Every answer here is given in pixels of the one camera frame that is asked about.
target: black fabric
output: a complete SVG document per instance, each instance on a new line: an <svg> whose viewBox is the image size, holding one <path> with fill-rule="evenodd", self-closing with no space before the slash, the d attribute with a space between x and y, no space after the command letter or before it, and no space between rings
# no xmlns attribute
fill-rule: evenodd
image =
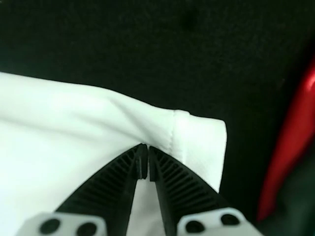
<svg viewBox="0 0 315 236"><path fill-rule="evenodd" d="M313 0L0 0L0 71L223 119L221 193L252 220L314 33Z"/></svg>
<svg viewBox="0 0 315 236"><path fill-rule="evenodd" d="M258 228L266 236L315 235L315 140L285 180L277 208Z"/></svg>

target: white cloth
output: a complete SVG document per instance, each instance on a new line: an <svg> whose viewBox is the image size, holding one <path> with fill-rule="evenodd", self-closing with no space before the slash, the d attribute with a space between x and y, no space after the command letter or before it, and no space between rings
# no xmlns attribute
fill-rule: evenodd
<svg viewBox="0 0 315 236"><path fill-rule="evenodd" d="M219 190L223 121L103 88L0 73L0 235L14 235L27 218L54 211L98 169L139 143L172 155ZM128 235L164 235L155 185L148 180L138 182Z"/></svg>

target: red fabric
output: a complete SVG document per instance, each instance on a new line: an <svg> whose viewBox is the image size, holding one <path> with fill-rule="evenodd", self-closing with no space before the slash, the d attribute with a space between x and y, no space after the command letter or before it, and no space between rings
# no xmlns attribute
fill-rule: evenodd
<svg viewBox="0 0 315 236"><path fill-rule="evenodd" d="M306 73L284 121L262 187L258 220L266 218L273 211L278 190L314 133L315 62Z"/></svg>

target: ribbed gripper pad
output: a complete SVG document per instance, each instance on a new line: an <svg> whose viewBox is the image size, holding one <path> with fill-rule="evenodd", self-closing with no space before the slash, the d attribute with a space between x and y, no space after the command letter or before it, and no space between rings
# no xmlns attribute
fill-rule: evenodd
<svg viewBox="0 0 315 236"><path fill-rule="evenodd" d="M147 146L135 146L95 173L56 211L100 216L109 235L125 236L136 183L147 177L147 166Z"/></svg>
<svg viewBox="0 0 315 236"><path fill-rule="evenodd" d="M170 155L151 147L149 163L167 236L176 235L177 223L185 215L228 206L203 179Z"/></svg>

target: mounting hole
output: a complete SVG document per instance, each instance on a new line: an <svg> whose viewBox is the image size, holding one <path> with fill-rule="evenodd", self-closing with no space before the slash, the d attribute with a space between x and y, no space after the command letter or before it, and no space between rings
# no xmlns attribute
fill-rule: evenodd
<svg viewBox="0 0 315 236"><path fill-rule="evenodd" d="M240 221L238 220L238 218L234 215L231 214L225 214L221 217L221 222L224 225L238 225L240 223Z"/></svg>
<svg viewBox="0 0 315 236"><path fill-rule="evenodd" d="M187 233L201 233L205 231L205 227L201 222L192 220L186 224L186 231Z"/></svg>
<svg viewBox="0 0 315 236"><path fill-rule="evenodd" d="M60 220L50 219L41 224L39 231L43 235L50 235L58 230L60 226Z"/></svg>
<svg viewBox="0 0 315 236"><path fill-rule="evenodd" d="M94 223L84 223L78 228L77 236L93 236L95 235L96 230L97 226Z"/></svg>

